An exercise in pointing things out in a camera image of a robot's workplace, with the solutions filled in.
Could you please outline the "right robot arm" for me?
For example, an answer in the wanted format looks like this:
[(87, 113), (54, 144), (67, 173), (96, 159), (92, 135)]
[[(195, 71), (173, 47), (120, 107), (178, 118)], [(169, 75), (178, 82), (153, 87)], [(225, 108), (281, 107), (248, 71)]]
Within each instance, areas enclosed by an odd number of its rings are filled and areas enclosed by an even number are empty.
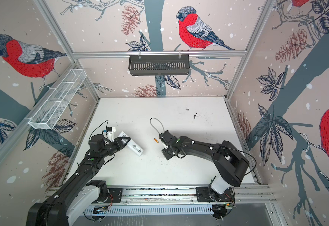
[(234, 202), (228, 193), (234, 187), (240, 187), (247, 169), (250, 166), (248, 159), (229, 141), (221, 144), (210, 144), (195, 141), (189, 137), (173, 136), (169, 131), (159, 134), (163, 143), (163, 156), (166, 160), (173, 157), (182, 159), (186, 156), (195, 156), (212, 162), (219, 175), (215, 176), (207, 189), (197, 195), (198, 201), (205, 202)]

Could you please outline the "white remote control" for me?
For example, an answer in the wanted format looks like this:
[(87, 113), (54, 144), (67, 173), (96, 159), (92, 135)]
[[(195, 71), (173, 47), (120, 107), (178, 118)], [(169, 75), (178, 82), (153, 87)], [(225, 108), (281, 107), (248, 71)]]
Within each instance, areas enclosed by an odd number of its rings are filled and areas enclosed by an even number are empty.
[[(125, 132), (122, 131), (119, 134), (119, 137), (130, 137), (130, 136), (128, 136)], [(141, 148), (132, 138), (126, 147), (130, 148), (138, 156), (141, 156), (144, 152), (144, 149)]]

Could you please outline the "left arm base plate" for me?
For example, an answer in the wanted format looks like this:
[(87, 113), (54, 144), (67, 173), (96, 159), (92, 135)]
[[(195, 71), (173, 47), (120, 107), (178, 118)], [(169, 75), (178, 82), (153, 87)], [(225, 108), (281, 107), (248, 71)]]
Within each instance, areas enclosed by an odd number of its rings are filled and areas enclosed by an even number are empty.
[(99, 197), (93, 202), (94, 204), (111, 204), (120, 203), (123, 194), (122, 188), (107, 188), (106, 191), (99, 191)]

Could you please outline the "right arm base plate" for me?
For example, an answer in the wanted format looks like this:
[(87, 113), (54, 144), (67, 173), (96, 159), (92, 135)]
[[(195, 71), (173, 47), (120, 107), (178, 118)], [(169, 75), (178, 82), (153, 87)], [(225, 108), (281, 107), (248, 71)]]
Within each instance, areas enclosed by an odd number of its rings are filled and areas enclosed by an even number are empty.
[(234, 202), (235, 193), (232, 187), (229, 187), (222, 194), (218, 194), (209, 187), (196, 187), (195, 197), (198, 202)]

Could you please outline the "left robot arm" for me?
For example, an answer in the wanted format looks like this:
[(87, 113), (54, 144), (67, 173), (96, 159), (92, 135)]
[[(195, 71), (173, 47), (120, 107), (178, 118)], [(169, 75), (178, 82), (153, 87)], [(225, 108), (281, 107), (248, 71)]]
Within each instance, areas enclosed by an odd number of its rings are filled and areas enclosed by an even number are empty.
[(109, 196), (107, 184), (93, 177), (104, 166), (105, 158), (124, 149), (130, 140), (117, 137), (110, 141), (102, 134), (92, 136), (90, 148), (75, 173), (54, 195), (29, 209), (26, 225), (71, 226), (91, 203), (105, 201)]

